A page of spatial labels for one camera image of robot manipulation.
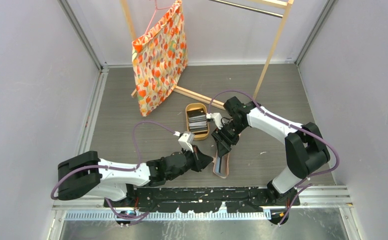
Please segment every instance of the pink hanger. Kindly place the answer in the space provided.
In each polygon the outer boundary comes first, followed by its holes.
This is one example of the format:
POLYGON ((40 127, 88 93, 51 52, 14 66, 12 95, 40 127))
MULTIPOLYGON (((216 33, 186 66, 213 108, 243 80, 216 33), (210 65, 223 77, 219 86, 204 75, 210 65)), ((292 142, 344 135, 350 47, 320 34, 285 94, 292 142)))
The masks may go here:
POLYGON ((154 18, 154 16, 155 16, 157 10, 169 9, 169 8, 172 7, 172 6, 168 6, 168 7, 158 8, 158 7, 157 7, 157 0, 154 0, 154 3, 155 3, 154 14, 153 14, 153 16, 151 17, 150 23, 148 24, 147 30, 145 30, 145 33, 144 33, 144 34, 146 34, 146 33, 148 32, 148 30, 150 29, 151 23, 153 22, 153 18, 154 18))

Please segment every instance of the yellow tray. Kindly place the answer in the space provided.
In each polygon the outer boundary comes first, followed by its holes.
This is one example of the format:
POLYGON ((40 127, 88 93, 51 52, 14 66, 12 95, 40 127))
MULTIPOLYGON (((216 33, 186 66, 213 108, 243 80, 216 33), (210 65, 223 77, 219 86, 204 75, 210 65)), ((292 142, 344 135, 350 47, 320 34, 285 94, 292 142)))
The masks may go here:
MULTIPOLYGON (((197 110, 197 109, 202 109, 207 114, 207 108, 202 103, 191 103, 191 104, 188 104, 188 106, 186 106, 185 108, 186 129, 188 129, 188 131, 189 131, 188 111, 197 110)), ((203 134, 195 134, 195 132, 193 133, 194 133, 194 141, 200 141, 200 140, 206 139, 208 137, 208 134, 210 133, 209 123, 207 123, 207 133, 203 133, 203 134)))

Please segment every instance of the wooden rack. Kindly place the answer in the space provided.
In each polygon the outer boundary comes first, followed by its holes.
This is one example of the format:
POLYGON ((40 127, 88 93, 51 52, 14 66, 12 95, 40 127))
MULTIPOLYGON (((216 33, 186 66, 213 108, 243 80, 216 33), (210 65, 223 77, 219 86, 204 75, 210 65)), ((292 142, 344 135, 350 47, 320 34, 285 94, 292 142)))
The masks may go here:
MULTIPOLYGON (((269 55, 267 56, 266 63, 264 64, 263 70, 261 72, 259 81, 258 81, 257 86, 256 86, 256 89, 254 90, 253 98, 256 99, 257 94, 258 94, 259 89, 260 89, 260 86, 263 82, 264 75, 266 74, 267 68, 269 67, 270 59, 272 59, 273 53, 275 52, 276 45, 278 44, 279 37, 281 36, 282 30, 284 29, 286 20, 288 18, 289 12, 291 11, 291 7, 292 7, 292 4, 294 3, 294 0, 289 0, 288 2, 279 1, 279 0, 249 0, 251 2, 255 2, 255 3, 283 9, 284 10, 283 14, 274 13, 274 12, 270 12, 270 11, 264 11, 264 10, 260 10, 257 8, 252 8, 252 7, 248 7, 248 6, 244 6, 244 5, 240 5, 240 4, 236 4, 236 3, 232 3, 232 2, 228 2, 228 1, 222 1, 222 0, 210 0, 210 1, 233 6, 233 7, 237 7, 237 8, 241 8, 241 9, 245 9, 245 10, 249 10, 249 11, 253 11, 256 13, 260 13, 260 14, 269 15, 272 17, 281 18, 281 23, 279 24, 279 28, 278 28, 278 31, 276 32, 275 39, 273 40, 272 47, 270 48, 269 55)), ((126 23, 129 27, 130 35, 132 37, 132 40, 134 41, 137 39, 137 37, 136 37, 136 33, 135 33, 135 28, 133 26, 132 18, 130 16, 130 11, 129 11, 127 1, 120 0, 120 4, 122 6, 122 10, 123 10, 123 14, 124 14, 125 19, 126 19, 126 23)), ((185 89, 185 88, 182 88, 179 86, 176 86, 174 91, 179 93, 179 94, 185 95, 187 97, 193 98, 195 100, 198 100, 198 101, 201 101, 201 102, 204 102, 207 104, 209 104, 211 101, 211 98, 209 98, 207 96, 201 95, 199 93, 190 91, 188 89, 185 89)), ((131 96, 135 97, 136 93, 137 93, 137 91, 135 89, 132 92, 131 96)), ((212 106, 224 110, 223 102, 221 102, 221 101, 213 100, 212 106)))

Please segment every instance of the white wall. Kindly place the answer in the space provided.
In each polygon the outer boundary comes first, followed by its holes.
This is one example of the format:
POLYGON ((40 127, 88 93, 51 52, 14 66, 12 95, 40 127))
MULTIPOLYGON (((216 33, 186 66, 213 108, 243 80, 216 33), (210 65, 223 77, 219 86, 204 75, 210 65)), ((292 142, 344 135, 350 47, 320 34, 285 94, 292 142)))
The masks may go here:
POLYGON ((388 239, 387 3, 338 1, 300 66, 367 240, 388 239))
POLYGON ((42 239, 97 76, 56 0, 0 1, 0 240, 42 239))
MULTIPOLYGON (((68 0, 100 61, 131 65, 132 39, 119 0, 68 0)), ((154 0, 127 0, 138 36, 154 13, 154 0)), ((174 0, 158 0, 159 8, 174 0)), ((281 9, 248 0, 230 0, 263 10, 281 9)), ((296 60, 326 0, 295 0, 272 62, 296 60)), ((280 18, 215 3, 183 0, 190 63, 263 63, 280 18)), ((153 23, 165 14, 158 12, 153 23)))

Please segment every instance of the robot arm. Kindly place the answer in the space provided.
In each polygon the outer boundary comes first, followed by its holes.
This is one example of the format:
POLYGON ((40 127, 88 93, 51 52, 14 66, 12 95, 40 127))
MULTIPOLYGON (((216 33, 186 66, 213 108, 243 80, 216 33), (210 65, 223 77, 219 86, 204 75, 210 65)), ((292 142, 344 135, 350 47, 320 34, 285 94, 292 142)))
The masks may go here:
MULTIPOLYGON (((285 145, 287 167, 268 183, 270 199, 276 200, 283 197, 297 183, 330 159, 329 152, 323 143, 263 114, 253 102, 243 104, 236 97, 232 97, 225 102, 224 108, 232 119, 225 124, 219 121, 217 128, 211 134, 216 141, 219 157, 231 151, 231 146, 236 145, 239 134, 247 127, 260 129, 285 145)), ((260 106, 260 108, 265 113, 277 116, 263 106, 260 106)), ((208 117, 216 122, 217 119, 221 119, 221 116, 218 115, 220 114, 211 113, 208 117)), ((302 125, 277 117, 288 122, 291 126, 294 125, 320 137, 322 136, 319 128, 314 123, 310 122, 302 125)))
POLYGON ((72 175, 58 188, 58 199, 73 200, 89 195, 120 201, 126 197, 128 185, 156 187, 190 169, 200 172, 213 161, 213 158, 201 153, 196 145, 192 145, 193 139, 194 134, 184 132, 178 140, 182 147, 180 152, 141 163, 138 168, 136 164, 98 158, 96 151, 88 151, 73 157, 58 165, 58 179, 84 166, 100 165, 108 168, 87 169, 72 175), (129 170, 114 170, 109 167, 129 170))

